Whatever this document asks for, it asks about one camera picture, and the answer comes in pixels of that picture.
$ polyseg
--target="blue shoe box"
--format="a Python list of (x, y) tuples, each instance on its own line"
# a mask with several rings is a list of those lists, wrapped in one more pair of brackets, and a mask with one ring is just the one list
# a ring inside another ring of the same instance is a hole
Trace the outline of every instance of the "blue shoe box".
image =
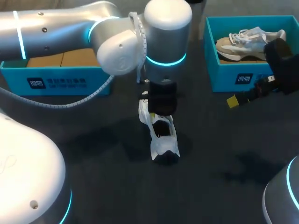
[[(27, 68), (28, 61), (7, 61), (0, 66), (10, 91), (19, 96), (88, 96), (109, 78), (96, 66)], [(109, 95), (110, 89), (108, 85), (99, 95)]]
[(242, 29), (260, 27), (266, 32), (286, 32), (286, 41), (294, 54), (299, 53), (299, 23), (294, 16), (233, 16), (207, 17), (204, 32), (204, 52), (213, 92), (247, 91), (256, 80), (272, 75), (265, 63), (221, 64), (216, 51), (217, 40), (239, 33)]

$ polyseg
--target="yellow connector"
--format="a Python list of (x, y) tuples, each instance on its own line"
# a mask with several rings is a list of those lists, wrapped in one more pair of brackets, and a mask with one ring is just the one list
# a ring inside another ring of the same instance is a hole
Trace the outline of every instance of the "yellow connector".
[(237, 100), (237, 98), (234, 96), (232, 96), (231, 98), (228, 98), (227, 100), (228, 106), (229, 108), (234, 108), (236, 106), (239, 106), (239, 102)]

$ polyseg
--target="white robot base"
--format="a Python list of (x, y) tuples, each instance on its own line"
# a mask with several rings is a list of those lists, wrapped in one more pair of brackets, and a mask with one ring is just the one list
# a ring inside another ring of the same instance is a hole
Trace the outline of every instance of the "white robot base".
[(66, 224), (72, 194), (57, 146), (1, 111), (0, 127), (0, 223)]

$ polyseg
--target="logo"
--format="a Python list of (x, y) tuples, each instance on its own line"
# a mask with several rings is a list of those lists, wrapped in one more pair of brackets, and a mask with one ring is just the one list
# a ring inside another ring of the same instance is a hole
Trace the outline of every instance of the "logo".
[(17, 162), (17, 158), (14, 155), (9, 155), (5, 160), (0, 161), (0, 175), (4, 173), (7, 168), (13, 167)]
[(45, 89), (45, 83), (42, 78), (27, 78), (31, 89)]
[(249, 84), (251, 82), (252, 75), (253, 75), (252, 73), (239, 74), (237, 76), (235, 84)]

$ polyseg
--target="shoe sole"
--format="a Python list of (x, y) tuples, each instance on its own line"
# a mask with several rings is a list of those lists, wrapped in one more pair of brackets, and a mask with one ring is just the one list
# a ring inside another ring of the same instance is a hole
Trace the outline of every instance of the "shoe sole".
[(266, 61), (266, 57), (264, 55), (264, 53), (255, 53), (255, 54), (246, 54), (246, 55), (229, 55), (229, 54), (225, 54), (225, 53), (222, 53), (220, 51), (217, 51), (220, 55), (222, 55), (223, 57), (229, 59), (229, 60), (232, 60), (232, 61), (240, 61), (242, 60), (243, 58), (245, 57), (248, 57), (248, 56), (251, 56), (251, 57), (256, 57), (258, 59), (261, 59), (263, 61)]

